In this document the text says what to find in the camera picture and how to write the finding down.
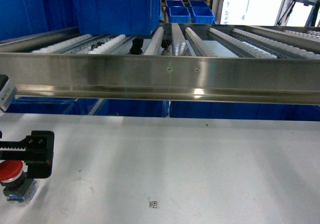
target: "white panel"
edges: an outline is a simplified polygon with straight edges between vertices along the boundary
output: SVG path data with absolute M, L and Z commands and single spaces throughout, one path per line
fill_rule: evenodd
M 320 123 L 1 114 L 55 133 L 52 176 L 1 224 L 314 224 Z M 150 208 L 156 200 L 159 208 Z

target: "blue crate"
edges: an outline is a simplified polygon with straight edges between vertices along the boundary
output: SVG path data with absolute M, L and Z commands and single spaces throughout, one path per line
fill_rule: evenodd
M 208 7 L 192 7 L 191 17 L 193 23 L 212 24 L 215 20 L 215 15 Z
M 88 115 L 98 99 L 21 97 L 12 102 L 7 113 Z
M 160 0 L 73 0 L 82 34 L 150 35 Z
M 72 0 L 43 0 L 50 31 L 78 25 Z
M 167 7 L 184 7 L 185 6 L 182 0 L 166 0 L 165 5 Z
M 314 105 L 172 101 L 170 117 L 320 122 L 320 107 Z
M 171 23 L 190 23 L 190 12 L 186 7 L 167 7 Z
M 208 5 L 204 0 L 189 0 L 188 2 L 189 2 L 190 8 L 194 8 L 194 7 L 208 8 Z
M 94 115 L 164 118 L 168 114 L 168 101 L 106 99 Z
M 0 0 L 0 40 L 48 31 L 43 0 Z
M 72 0 L 0 0 L 0 40 L 74 26 Z

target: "metal beam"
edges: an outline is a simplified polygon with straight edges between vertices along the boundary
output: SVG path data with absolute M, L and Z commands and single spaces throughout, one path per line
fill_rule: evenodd
M 184 34 L 178 23 L 172 23 L 172 55 L 191 56 Z
M 79 36 L 77 27 L 66 28 L 58 31 L 49 31 L 44 34 L 26 36 L 25 39 L 17 39 L 0 44 L 0 53 L 31 52 Z
M 190 27 L 185 29 L 185 34 L 198 57 L 218 57 Z
M 320 104 L 320 60 L 0 54 L 18 95 Z

